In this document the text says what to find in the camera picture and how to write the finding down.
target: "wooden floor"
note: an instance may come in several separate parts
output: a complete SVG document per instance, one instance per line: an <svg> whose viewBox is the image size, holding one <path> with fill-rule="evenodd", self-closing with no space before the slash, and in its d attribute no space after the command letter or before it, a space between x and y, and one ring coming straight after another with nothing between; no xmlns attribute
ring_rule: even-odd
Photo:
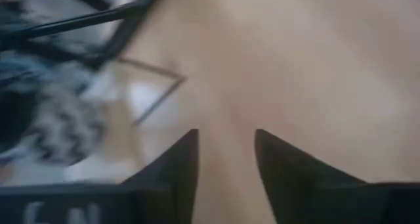
<svg viewBox="0 0 420 224"><path fill-rule="evenodd" d="M420 180L418 3L163 0L125 57L188 80L140 127L116 123L136 152L114 148L121 156L104 162L107 172L129 175L199 128L199 224L274 223L253 152L257 128L366 181ZM169 83L118 69L132 104ZM113 122L140 113L121 115L120 106Z"/></svg>

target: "floor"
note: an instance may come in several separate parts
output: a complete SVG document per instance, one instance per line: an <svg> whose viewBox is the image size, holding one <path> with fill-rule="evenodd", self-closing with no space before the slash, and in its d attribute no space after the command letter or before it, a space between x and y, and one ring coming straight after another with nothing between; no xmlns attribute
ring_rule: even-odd
<svg viewBox="0 0 420 224"><path fill-rule="evenodd" d="M199 128L194 223L274 223L253 153L263 128L366 181L418 181L418 8L417 0L163 0L124 57L187 80L133 127L171 82L109 68L118 87L107 90L107 146L65 178L121 181Z"/></svg>

